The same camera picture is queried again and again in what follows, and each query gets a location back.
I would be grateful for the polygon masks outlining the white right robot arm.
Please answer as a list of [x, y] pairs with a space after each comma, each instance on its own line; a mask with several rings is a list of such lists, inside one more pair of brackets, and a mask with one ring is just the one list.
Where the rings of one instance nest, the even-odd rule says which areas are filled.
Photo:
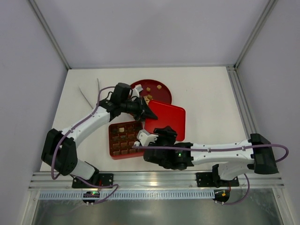
[[144, 149], [143, 159], [171, 170], [213, 163], [212, 181], [216, 187], [245, 173], [278, 173], [270, 142], [258, 133], [240, 142], [215, 145], [176, 142], [176, 137], [170, 126], [156, 128], [154, 134], [140, 130], [137, 140]]

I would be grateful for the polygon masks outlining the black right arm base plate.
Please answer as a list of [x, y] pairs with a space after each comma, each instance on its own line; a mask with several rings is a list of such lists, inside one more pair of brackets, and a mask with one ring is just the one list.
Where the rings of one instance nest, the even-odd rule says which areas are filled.
[[213, 172], [198, 172], [195, 176], [199, 188], [238, 187], [240, 185], [237, 177], [233, 180], [221, 180]]

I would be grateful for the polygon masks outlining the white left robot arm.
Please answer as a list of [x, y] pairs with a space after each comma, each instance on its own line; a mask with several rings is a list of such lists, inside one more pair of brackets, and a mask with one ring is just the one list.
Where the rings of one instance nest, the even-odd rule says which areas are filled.
[[100, 188], [99, 170], [81, 161], [77, 147], [94, 131], [108, 124], [122, 113], [133, 115], [136, 121], [157, 120], [157, 115], [149, 108], [139, 89], [118, 83], [108, 87], [106, 98], [97, 97], [96, 106], [83, 119], [63, 129], [51, 129], [45, 139], [41, 159], [51, 168], [51, 178], [73, 176], [76, 180], [93, 188]]

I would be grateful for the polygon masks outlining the square red box lid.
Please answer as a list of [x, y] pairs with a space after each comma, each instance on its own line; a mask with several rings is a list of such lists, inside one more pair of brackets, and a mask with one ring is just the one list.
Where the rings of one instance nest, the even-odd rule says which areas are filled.
[[184, 108], [156, 100], [150, 101], [148, 106], [158, 119], [146, 119], [145, 130], [154, 133], [156, 128], [170, 126], [177, 133], [176, 141], [184, 141], [186, 134], [186, 111]]

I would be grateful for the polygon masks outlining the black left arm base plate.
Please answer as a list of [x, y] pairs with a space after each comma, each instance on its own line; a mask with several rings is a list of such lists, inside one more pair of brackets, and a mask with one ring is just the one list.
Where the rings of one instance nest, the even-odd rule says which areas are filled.
[[112, 188], [113, 173], [96, 173], [89, 180], [73, 178], [72, 188]]

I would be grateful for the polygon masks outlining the square red chocolate box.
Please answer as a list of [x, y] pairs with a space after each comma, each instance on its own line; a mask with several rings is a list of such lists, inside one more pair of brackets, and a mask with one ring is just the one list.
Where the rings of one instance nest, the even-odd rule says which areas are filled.
[[[119, 128], [124, 128], [124, 132], [120, 132]], [[132, 148], [135, 141], [137, 141], [137, 134], [142, 128], [142, 123], [137, 121], [109, 125], [109, 154], [111, 158], [119, 160], [142, 157], [144, 150]]]

